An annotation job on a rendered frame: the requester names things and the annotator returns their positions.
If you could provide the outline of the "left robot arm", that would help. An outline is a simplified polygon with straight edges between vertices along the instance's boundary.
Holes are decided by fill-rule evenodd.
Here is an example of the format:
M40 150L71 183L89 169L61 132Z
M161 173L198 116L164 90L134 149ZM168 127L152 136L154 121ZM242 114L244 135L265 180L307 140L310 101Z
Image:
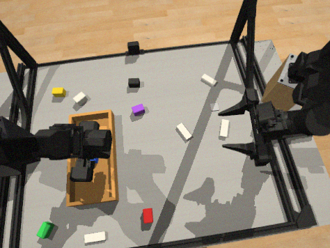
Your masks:
M290 134L330 134L330 41L322 49L301 52L294 63L289 63L288 83L297 84L292 99L302 106L301 110L286 111L291 122ZM277 117L281 110L274 109L272 101L257 104L256 109L262 134L284 132L284 123Z

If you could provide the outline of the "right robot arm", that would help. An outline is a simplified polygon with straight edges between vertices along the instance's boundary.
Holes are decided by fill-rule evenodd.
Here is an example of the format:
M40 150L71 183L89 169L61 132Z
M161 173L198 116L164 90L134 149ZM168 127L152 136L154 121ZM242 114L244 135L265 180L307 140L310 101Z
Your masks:
M84 131L83 126L76 124L54 124L49 129L38 130L34 136L5 139L1 138L0 127L0 165L35 157L66 160L83 157L84 151L89 160L109 159L111 146L111 130Z

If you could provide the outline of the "purple block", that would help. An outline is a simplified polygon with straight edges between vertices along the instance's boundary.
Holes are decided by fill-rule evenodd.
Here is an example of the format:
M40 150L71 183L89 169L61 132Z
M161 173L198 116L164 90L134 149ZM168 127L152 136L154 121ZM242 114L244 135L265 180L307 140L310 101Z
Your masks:
M138 104L137 106L132 107L132 111L134 113L134 116L138 116L140 114L145 113L145 109L143 107L143 104Z

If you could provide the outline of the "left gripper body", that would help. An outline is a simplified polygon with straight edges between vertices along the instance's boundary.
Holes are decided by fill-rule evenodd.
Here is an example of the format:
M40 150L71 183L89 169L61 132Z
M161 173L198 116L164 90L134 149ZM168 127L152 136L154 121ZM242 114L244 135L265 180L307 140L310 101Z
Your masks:
M269 144L264 144L263 139L264 137L281 137L283 135L289 135L291 131L290 117L286 111L281 110L281 115L278 115L277 117L279 122L284 123L284 132L273 136L269 136L268 134L262 134L261 131L263 126L260 125L258 119L259 114L256 109L256 105L260 102L258 92L254 88L246 88L244 94L246 96L247 102L246 110L250 113L253 135L256 143L257 155L254 157L255 166L266 166L272 160L272 156L269 149ZM256 122L254 119L256 120Z

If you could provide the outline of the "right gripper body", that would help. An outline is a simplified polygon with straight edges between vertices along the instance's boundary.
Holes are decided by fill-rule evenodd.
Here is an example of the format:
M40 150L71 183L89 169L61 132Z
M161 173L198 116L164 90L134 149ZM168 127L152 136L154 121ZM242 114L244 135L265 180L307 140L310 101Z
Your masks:
M85 130L99 130L100 124L97 121L82 121L79 126ZM72 167L70 172L70 180L73 182L91 182L93 180L92 162L87 158L87 151L84 151L84 156L79 157L80 167ZM88 167L85 167L88 166Z

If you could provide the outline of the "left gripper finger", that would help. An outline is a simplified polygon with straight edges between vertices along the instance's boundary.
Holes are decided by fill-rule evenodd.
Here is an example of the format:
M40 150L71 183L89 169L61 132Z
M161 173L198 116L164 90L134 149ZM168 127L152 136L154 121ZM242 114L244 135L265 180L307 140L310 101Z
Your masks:
M218 116L233 116L233 115L244 114L246 110L246 106L247 106L246 96L243 95L242 100L239 103L224 111L219 112Z
M222 147L248 155L251 160L253 160L253 158L256 156L255 142L247 144L223 144Z

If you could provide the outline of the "green block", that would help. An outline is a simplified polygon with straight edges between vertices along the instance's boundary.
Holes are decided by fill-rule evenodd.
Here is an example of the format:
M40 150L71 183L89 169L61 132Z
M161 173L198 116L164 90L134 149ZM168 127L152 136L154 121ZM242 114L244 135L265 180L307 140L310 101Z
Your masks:
M42 226L40 227L37 233L37 236L42 239L48 238L53 228L54 228L54 224L50 222L43 222Z

